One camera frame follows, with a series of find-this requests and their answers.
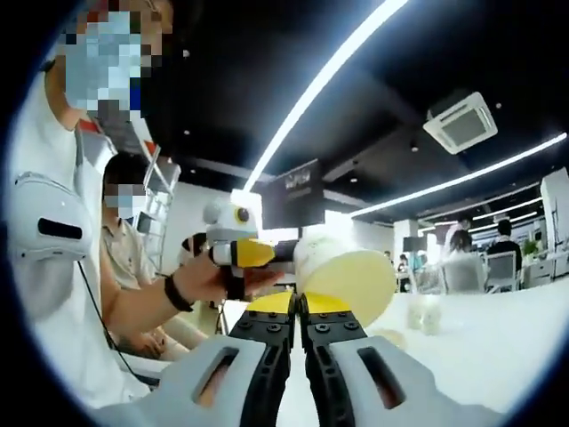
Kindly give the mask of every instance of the black ceiling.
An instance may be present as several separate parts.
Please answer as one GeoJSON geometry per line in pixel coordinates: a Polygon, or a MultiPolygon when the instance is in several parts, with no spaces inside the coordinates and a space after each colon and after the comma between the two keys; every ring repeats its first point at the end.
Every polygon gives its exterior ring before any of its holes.
{"type": "MultiPolygon", "coordinates": [[[[177,9],[175,40],[163,67],[143,82],[143,106],[156,142],[182,165],[182,180],[241,188],[304,89],[379,3],[208,0],[192,28],[184,24],[196,15],[177,9]]],[[[350,212],[475,171],[569,129],[564,16],[554,1],[410,0],[319,94],[265,173],[319,158],[329,194],[351,197],[336,197],[328,208],[350,212]],[[499,133],[452,156],[421,126],[429,107],[457,89],[483,94],[499,133]]],[[[569,142],[363,219],[444,212],[563,165],[569,142]]]]}

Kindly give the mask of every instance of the small cup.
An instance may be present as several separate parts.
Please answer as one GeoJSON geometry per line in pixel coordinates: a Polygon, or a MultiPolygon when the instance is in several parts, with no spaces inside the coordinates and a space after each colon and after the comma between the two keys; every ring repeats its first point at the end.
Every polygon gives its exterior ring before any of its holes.
{"type": "Polygon", "coordinates": [[[421,329],[423,318],[423,303],[420,295],[414,295],[407,307],[407,327],[409,329],[421,329]]]}
{"type": "Polygon", "coordinates": [[[441,328],[441,306],[438,301],[428,301],[423,305],[422,331],[426,335],[437,335],[441,328]]]}

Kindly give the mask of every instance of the white table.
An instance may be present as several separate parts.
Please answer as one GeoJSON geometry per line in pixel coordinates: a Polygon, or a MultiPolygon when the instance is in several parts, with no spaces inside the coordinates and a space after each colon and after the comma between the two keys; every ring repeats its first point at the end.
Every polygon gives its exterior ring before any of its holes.
{"type": "MultiPolygon", "coordinates": [[[[442,297],[442,331],[437,336],[405,328],[409,294],[396,294],[369,328],[395,329],[407,352],[435,375],[437,387],[464,404],[482,404],[506,413],[541,379],[567,328],[569,279],[519,292],[442,297]]],[[[227,302],[229,327],[247,303],[227,302]]],[[[317,411],[304,375],[301,334],[297,333],[277,425],[313,427],[317,411]]]]}

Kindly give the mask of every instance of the ceiling vent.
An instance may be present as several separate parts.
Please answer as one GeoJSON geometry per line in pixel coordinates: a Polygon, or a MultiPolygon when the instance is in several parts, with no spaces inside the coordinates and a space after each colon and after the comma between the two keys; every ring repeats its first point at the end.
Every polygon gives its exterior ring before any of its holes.
{"type": "Polygon", "coordinates": [[[423,129],[451,154],[498,133],[490,109],[479,92],[466,97],[464,92],[456,93],[430,109],[427,119],[423,129]]]}

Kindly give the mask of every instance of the wrist strap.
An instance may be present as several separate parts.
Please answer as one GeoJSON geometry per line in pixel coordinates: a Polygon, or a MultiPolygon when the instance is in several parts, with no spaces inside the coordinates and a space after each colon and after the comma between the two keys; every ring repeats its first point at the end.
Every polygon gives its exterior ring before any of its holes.
{"type": "Polygon", "coordinates": [[[164,280],[164,292],[166,293],[166,298],[178,311],[193,311],[193,303],[187,302],[183,296],[180,295],[180,291],[174,284],[174,279],[172,276],[168,276],[164,280]]]}

